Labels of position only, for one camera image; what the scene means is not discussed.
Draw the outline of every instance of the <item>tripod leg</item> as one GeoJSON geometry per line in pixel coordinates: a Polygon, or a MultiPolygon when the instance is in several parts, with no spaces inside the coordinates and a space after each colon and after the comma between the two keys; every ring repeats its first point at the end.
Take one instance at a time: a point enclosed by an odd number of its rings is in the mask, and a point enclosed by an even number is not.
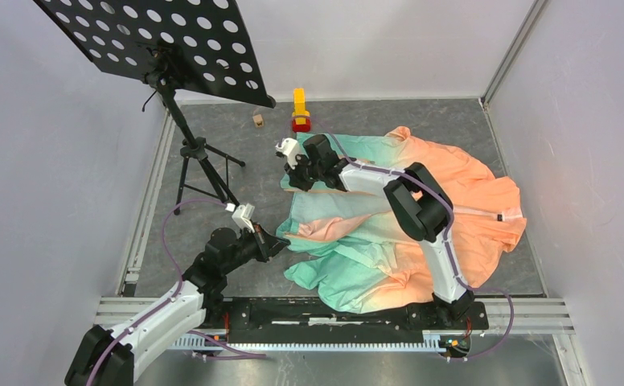
{"type": "MultiPolygon", "coordinates": [[[[182,174],[179,175],[179,189],[177,190],[177,202],[175,203],[175,205],[182,202],[182,193],[184,192],[184,182],[187,180],[187,168],[188,167],[189,167],[189,158],[184,157],[184,161],[182,162],[182,174]]],[[[179,208],[174,210],[174,215],[176,216],[178,214],[179,214],[179,208]]]]}
{"type": "Polygon", "coordinates": [[[226,182],[222,179],[222,177],[220,177],[220,175],[217,173],[217,170],[215,170],[215,167],[213,167],[213,165],[210,163],[210,161],[207,160],[207,158],[201,160],[201,166],[203,167],[203,171],[205,171],[205,174],[210,181],[210,184],[212,184],[217,194],[220,197],[224,197],[224,194],[226,193],[229,197],[229,201],[231,201],[234,205],[239,206],[239,200],[232,193],[232,191],[229,190],[226,182]]]}
{"type": "Polygon", "coordinates": [[[222,181],[220,175],[217,174],[217,171],[212,167],[212,164],[207,158],[199,160],[199,163],[203,168],[203,172],[206,174],[208,182],[212,185],[212,190],[215,191],[221,202],[226,203],[227,197],[224,195],[224,191],[220,185],[220,181],[222,181]]]}
{"type": "Polygon", "coordinates": [[[205,148],[210,150],[211,152],[219,155],[220,157],[225,157],[226,159],[228,159],[229,161],[234,162],[236,165],[244,167],[246,166],[246,162],[241,161],[240,159],[234,158],[231,155],[224,153],[222,150],[216,149],[208,144],[205,145],[205,148]]]}

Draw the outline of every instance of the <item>circular hole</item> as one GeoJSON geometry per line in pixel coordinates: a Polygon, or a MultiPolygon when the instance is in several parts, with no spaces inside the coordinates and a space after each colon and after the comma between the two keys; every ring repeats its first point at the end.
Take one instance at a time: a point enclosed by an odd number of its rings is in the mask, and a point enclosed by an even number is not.
{"type": "Polygon", "coordinates": [[[203,16],[196,19],[196,22],[205,30],[209,30],[212,28],[212,23],[210,23],[210,20],[204,18],[203,16]]]}
{"type": "Polygon", "coordinates": [[[139,28],[139,35],[141,35],[143,38],[146,38],[146,39],[151,39],[153,37],[151,36],[151,33],[145,30],[144,28],[139,28]]]}
{"type": "Polygon", "coordinates": [[[76,16],[76,20],[78,21],[78,23],[82,24],[83,26],[89,27],[89,22],[81,18],[80,16],[76,16]]]}
{"type": "Polygon", "coordinates": [[[189,47],[196,47],[199,45],[196,40],[190,36],[184,36],[184,43],[189,47]]]}
{"type": "Polygon", "coordinates": [[[60,18],[60,19],[61,19],[61,21],[62,21],[62,22],[64,22],[64,23],[70,23],[70,22],[71,22],[71,21],[70,21],[70,20],[66,17],[66,15],[65,15],[65,14],[62,14],[61,12],[56,12],[56,16],[57,16],[58,18],[60,18]]]}
{"type": "Polygon", "coordinates": [[[131,6],[123,6],[122,10],[130,17],[130,18],[137,18],[139,15],[137,14],[137,11],[134,10],[133,7],[131,6]]]}
{"type": "Polygon", "coordinates": [[[158,12],[156,12],[155,10],[148,10],[146,12],[146,14],[149,15],[149,18],[153,21],[155,21],[156,23],[160,23],[161,22],[161,15],[158,14],[158,12]]]}
{"type": "Polygon", "coordinates": [[[220,43],[218,43],[217,40],[213,40],[213,39],[209,39],[207,41],[207,46],[212,48],[215,51],[219,51],[222,48],[222,46],[220,46],[220,43]]]}
{"type": "Polygon", "coordinates": [[[107,32],[111,31],[111,29],[109,28],[109,25],[104,23],[104,22],[102,22],[101,20],[97,20],[96,24],[97,24],[97,26],[99,26],[99,28],[101,28],[104,31],[107,31],[107,32]]]}
{"type": "Polygon", "coordinates": [[[229,3],[227,2],[227,0],[212,0],[212,2],[214,2],[216,6],[222,8],[223,10],[226,10],[227,7],[229,7],[229,3]]]}
{"type": "Polygon", "coordinates": [[[224,20],[224,23],[222,23],[222,25],[224,26],[225,30],[232,33],[239,30],[239,27],[236,25],[236,23],[231,20],[224,20]]]}
{"type": "Polygon", "coordinates": [[[129,34],[130,34],[129,29],[128,29],[127,27],[123,26],[122,24],[118,24],[118,25],[117,25],[117,28],[118,28],[118,30],[119,30],[121,33],[123,33],[123,34],[125,34],[125,35],[129,35],[129,34]]]}
{"type": "Polygon", "coordinates": [[[167,32],[161,32],[161,38],[168,43],[174,43],[172,35],[168,34],[167,32]]]}
{"type": "Polygon", "coordinates": [[[182,17],[182,15],[180,14],[172,14],[172,21],[175,22],[175,24],[177,24],[178,26],[186,26],[187,25],[187,21],[184,20],[184,18],[182,17]]]}
{"type": "Polygon", "coordinates": [[[107,2],[101,2],[101,8],[103,8],[106,12],[110,13],[110,14],[115,14],[116,11],[113,9],[113,7],[108,4],[107,2]]]}
{"type": "Polygon", "coordinates": [[[94,7],[92,6],[92,3],[88,2],[87,0],[80,0],[79,3],[80,3],[81,6],[85,7],[88,10],[93,10],[94,9],[94,7]]]}
{"type": "Polygon", "coordinates": [[[246,47],[244,47],[244,45],[241,44],[241,43],[234,43],[234,44],[232,44],[232,50],[234,50],[234,52],[237,53],[237,54],[245,54],[246,53],[246,47]]]}

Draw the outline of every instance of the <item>music stand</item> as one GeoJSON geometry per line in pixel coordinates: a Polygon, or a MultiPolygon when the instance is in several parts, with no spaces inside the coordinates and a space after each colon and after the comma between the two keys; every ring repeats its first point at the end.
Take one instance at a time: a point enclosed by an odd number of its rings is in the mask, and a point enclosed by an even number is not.
{"type": "Polygon", "coordinates": [[[177,203],[186,187],[239,205],[229,190],[229,162],[245,162],[195,137],[174,101],[183,88],[264,107],[276,104],[265,90],[235,0],[33,1],[102,72],[140,80],[161,96],[184,135],[177,203]],[[227,182],[206,150],[225,159],[227,182]],[[185,184],[190,158],[198,160],[215,194],[185,184]]]}

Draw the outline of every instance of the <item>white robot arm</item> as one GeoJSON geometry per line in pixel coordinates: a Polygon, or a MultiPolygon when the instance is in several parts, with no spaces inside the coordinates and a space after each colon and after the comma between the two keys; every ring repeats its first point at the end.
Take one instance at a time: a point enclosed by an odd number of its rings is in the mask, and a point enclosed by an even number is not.
{"type": "Polygon", "coordinates": [[[277,155],[286,158],[286,173],[290,184],[304,191],[314,182],[323,181],[328,187],[341,191],[363,192],[386,197],[398,222],[408,236],[418,242],[433,275],[436,302],[452,305],[455,314],[472,302],[472,293],[462,285],[466,279],[457,275],[461,270],[451,243],[451,229],[446,227],[447,210],[441,203],[413,183],[400,177],[409,174],[436,191],[451,208],[451,202],[433,176],[419,163],[405,170],[377,172],[378,168],[364,162],[348,162],[331,149],[328,138],[316,135],[305,141],[307,155],[302,153],[298,141],[286,138],[277,145],[277,155]],[[412,193],[421,191],[423,196],[414,199],[412,193]],[[455,303],[463,300],[458,306],[455,303]]]}
{"type": "Polygon", "coordinates": [[[151,306],[129,320],[105,329],[94,326],[83,337],[68,369],[65,384],[85,386],[94,363],[113,345],[110,355],[95,374],[96,386],[132,386],[147,367],[173,342],[207,320],[221,317],[221,291],[227,286],[227,274],[255,259],[266,262],[289,241],[269,235],[251,221],[253,206],[234,208],[232,219],[240,236],[230,228],[211,234],[206,248],[183,274],[181,288],[173,286],[151,306]]]}

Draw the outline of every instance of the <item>gradient dyed fabric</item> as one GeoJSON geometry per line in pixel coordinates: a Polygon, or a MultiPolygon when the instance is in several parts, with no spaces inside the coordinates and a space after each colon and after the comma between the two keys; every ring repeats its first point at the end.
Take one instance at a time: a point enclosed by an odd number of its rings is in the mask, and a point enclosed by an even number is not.
{"type": "MultiPolygon", "coordinates": [[[[311,135],[299,133],[298,140],[311,135]]],[[[490,277],[501,253],[510,252],[523,234],[518,187],[508,177],[496,179],[465,151],[412,137],[406,127],[385,137],[337,137],[351,157],[386,167],[421,162],[429,169],[454,203],[454,247],[472,286],[490,277]]],[[[293,190],[287,176],[281,187],[293,190]]],[[[291,240],[291,250],[317,257],[290,267],[285,276],[308,290],[317,288],[336,310],[365,313],[432,300],[423,252],[401,231],[383,197],[330,191],[317,183],[309,192],[294,193],[290,216],[277,234],[291,240]]]]}

